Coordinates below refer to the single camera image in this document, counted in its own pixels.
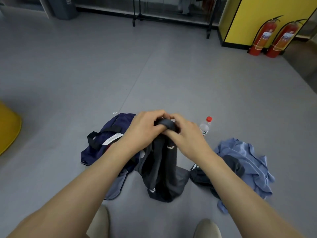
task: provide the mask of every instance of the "gray trash bin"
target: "gray trash bin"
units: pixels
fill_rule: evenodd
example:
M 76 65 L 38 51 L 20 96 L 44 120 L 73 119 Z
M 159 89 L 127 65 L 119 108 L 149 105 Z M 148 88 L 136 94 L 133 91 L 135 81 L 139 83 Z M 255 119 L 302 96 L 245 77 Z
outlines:
M 70 20 L 78 16 L 74 0 L 48 0 L 55 16 L 61 20 Z

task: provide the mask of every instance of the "water bottle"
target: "water bottle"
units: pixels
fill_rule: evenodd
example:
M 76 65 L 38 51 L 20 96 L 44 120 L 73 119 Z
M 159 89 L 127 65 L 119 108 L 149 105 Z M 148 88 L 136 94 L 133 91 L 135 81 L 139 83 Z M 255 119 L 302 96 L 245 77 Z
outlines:
M 199 125 L 200 131 L 202 132 L 203 136 L 205 136 L 208 133 L 211 121 L 212 117 L 208 116 L 206 120 Z

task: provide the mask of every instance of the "navy blue bag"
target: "navy blue bag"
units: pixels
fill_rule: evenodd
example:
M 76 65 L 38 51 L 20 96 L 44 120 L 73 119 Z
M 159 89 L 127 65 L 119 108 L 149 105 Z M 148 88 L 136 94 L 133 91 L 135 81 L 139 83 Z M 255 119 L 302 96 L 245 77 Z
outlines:
M 98 160 L 109 146 L 126 132 L 134 116 L 135 114 L 120 113 L 109 120 L 100 132 L 91 132 L 87 136 L 89 146 L 81 152 L 81 163 L 90 166 Z M 138 164 L 139 157 L 140 153 L 137 153 L 126 163 L 106 194 L 105 200 L 112 200 L 120 194 L 126 176 Z

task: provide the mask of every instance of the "forearm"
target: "forearm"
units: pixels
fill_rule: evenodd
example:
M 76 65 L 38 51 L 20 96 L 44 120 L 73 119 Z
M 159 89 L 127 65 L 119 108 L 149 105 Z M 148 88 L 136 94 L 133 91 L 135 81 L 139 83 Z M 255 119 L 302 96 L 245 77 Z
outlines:
M 211 180 L 244 238 L 302 237 L 212 150 L 200 155 L 196 163 Z
M 123 142 L 111 145 L 93 165 L 18 225 L 9 238 L 83 236 L 114 179 L 133 155 Z

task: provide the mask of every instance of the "red fire extinguisher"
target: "red fire extinguisher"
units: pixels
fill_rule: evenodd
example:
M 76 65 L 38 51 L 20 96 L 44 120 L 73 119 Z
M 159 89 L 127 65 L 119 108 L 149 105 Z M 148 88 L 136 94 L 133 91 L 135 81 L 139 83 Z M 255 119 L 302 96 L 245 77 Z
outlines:
M 278 17 L 275 17 L 271 20 L 267 20 L 263 25 L 260 27 L 258 32 L 256 33 L 256 37 L 253 40 L 253 43 L 251 47 L 248 50 L 248 53 L 254 56 L 258 56 L 267 43 L 268 39 L 272 35 L 272 33 L 275 31 L 277 24 L 276 21 L 280 21 Z
M 275 58 L 280 54 L 280 51 L 288 44 L 288 42 L 292 39 L 294 34 L 299 30 L 300 25 L 302 24 L 300 21 L 307 19 L 300 19 L 296 21 L 291 21 L 285 24 L 276 35 L 273 40 L 272 45 L 268 48 L 265 55 L 271 58 Z

